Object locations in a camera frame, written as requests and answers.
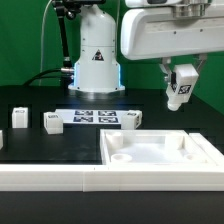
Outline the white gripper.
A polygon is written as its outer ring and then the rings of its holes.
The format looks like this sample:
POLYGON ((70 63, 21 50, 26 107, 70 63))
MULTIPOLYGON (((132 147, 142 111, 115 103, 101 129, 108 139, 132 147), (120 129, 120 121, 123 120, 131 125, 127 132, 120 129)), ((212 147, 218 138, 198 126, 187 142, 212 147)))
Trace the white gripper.
POLYGON ((174 18, 168 7, 131 9, 123 17, 120 46, 129 60, 162 58, 159 66, 167 80, 172 56, 198 54, 194 67, 200 72, 207 61, 200 53, 224 51, 224 6, 184 19, 174 18))

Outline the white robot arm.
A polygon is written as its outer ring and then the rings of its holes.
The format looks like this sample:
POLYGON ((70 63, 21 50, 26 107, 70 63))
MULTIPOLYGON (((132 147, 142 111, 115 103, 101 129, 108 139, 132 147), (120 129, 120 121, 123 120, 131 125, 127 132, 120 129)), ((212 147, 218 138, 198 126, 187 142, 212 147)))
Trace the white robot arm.
POLYGON ((110 94, 125 89, 115 47, 129 60, 224 51, 224 0, 125 0, 129 10, 116 23, 96 3, 81 8, 81 50, 73 91, 110 94))

